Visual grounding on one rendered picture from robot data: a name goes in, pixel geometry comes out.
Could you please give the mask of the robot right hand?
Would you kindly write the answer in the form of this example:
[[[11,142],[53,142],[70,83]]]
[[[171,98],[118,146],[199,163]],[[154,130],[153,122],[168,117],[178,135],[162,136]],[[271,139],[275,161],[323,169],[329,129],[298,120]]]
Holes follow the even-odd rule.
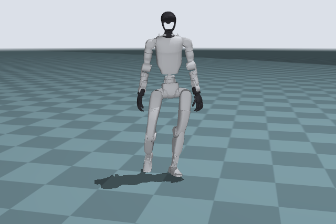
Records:
[[[145,90],[141,89],[140,93],[138,92],[138,97],[137,97],[137,106],[140,111],[143,111],[142,109],[144,108],[142,105],[142,96],[144,96]]]

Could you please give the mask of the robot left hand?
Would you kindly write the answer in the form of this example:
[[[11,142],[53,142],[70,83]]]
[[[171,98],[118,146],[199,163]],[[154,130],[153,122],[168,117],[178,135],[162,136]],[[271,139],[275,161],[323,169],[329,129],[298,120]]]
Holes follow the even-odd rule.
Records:
[[[194,100],[192,106],[194,106],[194,104],[196,103],[196,109],[194,111],[197,112],[197,111],[199,111],[203,108],[202,97],[200,95],[200,91],[197,92],[195,87],[192,87],[192,91],[193,91],[193,94],[195,95],[194,96],[195,100]]]

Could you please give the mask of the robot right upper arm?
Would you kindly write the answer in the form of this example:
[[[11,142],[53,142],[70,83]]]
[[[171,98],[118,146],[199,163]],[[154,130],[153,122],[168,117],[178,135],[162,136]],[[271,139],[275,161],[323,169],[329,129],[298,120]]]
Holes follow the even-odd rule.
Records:
[[[145,43],[145,49],[144,49],[144,64],[143,64],[143,70],[144,72],[150,72],[152,65],[150,64],[152,59],[153,51],[152,49],[156,46],[156,38],[149,39]]]

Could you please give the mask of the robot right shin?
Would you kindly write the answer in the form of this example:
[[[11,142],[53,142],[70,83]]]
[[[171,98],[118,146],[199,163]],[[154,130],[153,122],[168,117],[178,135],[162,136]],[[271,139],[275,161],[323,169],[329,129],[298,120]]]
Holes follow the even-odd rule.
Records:
[[[145,133],[145,141],[144,141],[145,161],[147,158],[149,158],[149,162],[150,162],[150,156],[153,151],[154,141],[151,142],[150,140],[147,140],[147,139],[148,137]]]

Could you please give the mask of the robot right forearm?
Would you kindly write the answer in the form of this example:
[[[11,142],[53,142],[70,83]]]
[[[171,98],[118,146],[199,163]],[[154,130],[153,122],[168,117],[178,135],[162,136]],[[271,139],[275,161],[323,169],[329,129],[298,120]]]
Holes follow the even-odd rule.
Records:
[[[146,92],[146,86],[147,86],[147,82],[148,82],[148,77],[149,77],[149,74],[147,72],[143,72],[143,65],[142,65],[142,68],[141,68],[141,74],[140,74],[140,83],[139,83],[139,88],[138,88],[138,91],[140,93],[141,89],[144,89],[145,92]]]

